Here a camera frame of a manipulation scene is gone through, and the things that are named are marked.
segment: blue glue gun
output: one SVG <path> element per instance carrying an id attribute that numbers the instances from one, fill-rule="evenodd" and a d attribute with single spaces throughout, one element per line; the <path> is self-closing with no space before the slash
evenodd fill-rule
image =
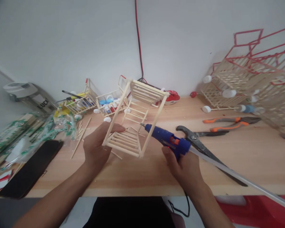
<path id="1" fill-rule="evenodd" d="M 143 124 L 141 123 L 147 132 L 150 132 L 152 124 Z M 191 143 L 184 138 L 175 137 L 173 133 L 164 130 L 155 126 L 154 131 L 152 133 L 152 137 L 156 138 L 163 146 L 168 146 L 174 153 L 176 160 L 178 161 L 180 155 L 185 155 L 189 148 L 191 147 Z"/>

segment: red wire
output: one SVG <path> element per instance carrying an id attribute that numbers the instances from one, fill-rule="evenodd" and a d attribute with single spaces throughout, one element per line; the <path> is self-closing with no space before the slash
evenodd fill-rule
<path id="1" fill-rule="evenodd" d="M 137 0 L 135 0 L 135 18 L 136 18 L 136 30 L 137 30 L 137 38 L 138 38 L 138 47 L 139 47 L 139 58 L 140 58 L 140 66 L 142 69 L 142 77 L 140 78 L 141 80 L 145 80 L 143 78 L 143 60 L 142 60 L 142 50 L 140 47 L 140 38 L 139 38 L 139 29 L 138 29 L 138 20 L 137 20 Z"/>

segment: pliers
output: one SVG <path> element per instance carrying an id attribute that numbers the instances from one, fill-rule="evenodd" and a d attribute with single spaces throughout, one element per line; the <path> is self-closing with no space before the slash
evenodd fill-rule
<path id="1" fill-rule="evenodd" d="M 207 149 L 207 147 L 204 146 L 204 144 L 199 140 L 199 137 L 202 136 L 221 136 L 227 134 L 229 131 L 220 131 L 220 132 L 192 132 L 188 128 L 184 126 L 177 126 L 177 131 L 182 131 L 186 134 L 186 140 L 191 143 L 191 145 L 197 149 L 202 154 L 208 156 L 209 158 L 215 160 L 216 162 L 221 163 L 222 165 L 226 166 L 223 162 L 221 162 L 213 153 L 211 153 L 210 150 Z M 243 187 L 248 187 L 247 184 L 243 183 L 242 181 L 238 180 L 237 178 L 231 176 L 230 174 L 226 173 L 225 171 L 222 171 L 224 174 L 226 174 L 228 177 L 230 177 L 232 180 L 234 180 L 236 183 Z"/>
<path id="2" fill-rule="evenodd" d="M 208 119 L 203 120 L 203 123 L 210 124 L 210 123 L 217 123 L 217 122 L 232 122 L 235 123 L 233 125 L 227 127 L 216 127 L 211 128 L 210 131 L 218 132 L 218 131 L 225 131 L 225 130 L 234 130 L 240 127 L 248 126 L 249 124 L 255 124 L 259 122 L 261 118 L 259 117 L 234 117 L 234 118 L 215 118 L 215 119 Z"/>

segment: left hand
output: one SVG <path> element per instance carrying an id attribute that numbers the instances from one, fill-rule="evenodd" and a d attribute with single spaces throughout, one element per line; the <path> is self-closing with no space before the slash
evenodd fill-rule
<path id="1" fill-rule="evenodd" d="M 110 123 L 103 122 L 96 130 L 85 137 L 83 143 L 83 149 L 85 151 L 85 165 L 88 170 L 100 172 L 105 163 L 107 162 L 111 150 L 111 147 L 103 147 L 102 143 L 105 139 L 105 135 L 109 129 Z M 111 133 L 123 132 L 125 128 L 120 124 L 115 123 Z"/>

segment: floor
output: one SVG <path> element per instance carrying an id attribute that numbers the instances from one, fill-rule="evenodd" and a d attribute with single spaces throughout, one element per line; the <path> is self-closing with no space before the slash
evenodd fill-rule
<path id="1" fill-rule="evenodd" d="M 183 212 L 188 211 L 188 205 L 185 197 L 164 197 L 165 203 L 168 204 L 168 199 L 174 204 L 174 207 L 182 210 Z M 0 199 L 0 228 L 10 228 L 21 217 L 27 212 L 39 198 L 12 200 L 12 199 Z M 96 201 L 96 197 L 81 197 L 78 199 L 74 208 L 65 219 L 60 228 L 73 228 L 83 227 L 88 221 L 93 205 Z M 204 225 L 197 211 L 195 210 L 192 202 L 190 201 L 190 217 L 184 218 L 186 227 L 197 227 L 203 228 Z M 248 228 L 248 226 L 235 225 L 236 228 Z"/>

